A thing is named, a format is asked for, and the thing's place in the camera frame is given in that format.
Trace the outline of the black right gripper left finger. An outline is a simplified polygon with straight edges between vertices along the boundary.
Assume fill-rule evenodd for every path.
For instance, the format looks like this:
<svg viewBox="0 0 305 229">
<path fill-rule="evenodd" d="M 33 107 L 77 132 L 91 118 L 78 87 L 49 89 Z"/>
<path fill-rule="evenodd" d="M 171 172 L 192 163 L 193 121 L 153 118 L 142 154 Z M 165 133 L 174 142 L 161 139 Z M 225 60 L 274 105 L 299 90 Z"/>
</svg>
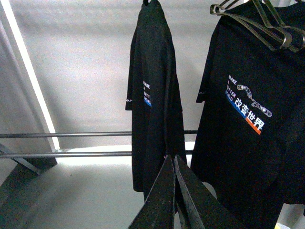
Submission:
<svg viewBox="0 0 305 229">
<path fill-rule="evenodd" d="M 130 224 L 129 229 L 173 229 L 175 183 L 174 165 L 171 156 L 168 155 L 143 207 Z"/>
</svg>

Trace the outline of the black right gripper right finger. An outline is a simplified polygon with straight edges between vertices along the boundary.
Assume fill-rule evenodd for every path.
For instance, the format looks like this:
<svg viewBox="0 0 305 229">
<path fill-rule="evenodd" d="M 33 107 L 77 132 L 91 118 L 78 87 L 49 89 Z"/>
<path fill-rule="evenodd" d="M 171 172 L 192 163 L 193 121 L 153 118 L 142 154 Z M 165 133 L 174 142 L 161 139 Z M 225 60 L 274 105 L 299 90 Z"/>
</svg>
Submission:
<svg viewBox="0 0 305 229">
<path fill-rule="evenodd" d="M 187 216 L 192 229 L 244 229 L 178 155 L 174 159 Z"/>
</svg>

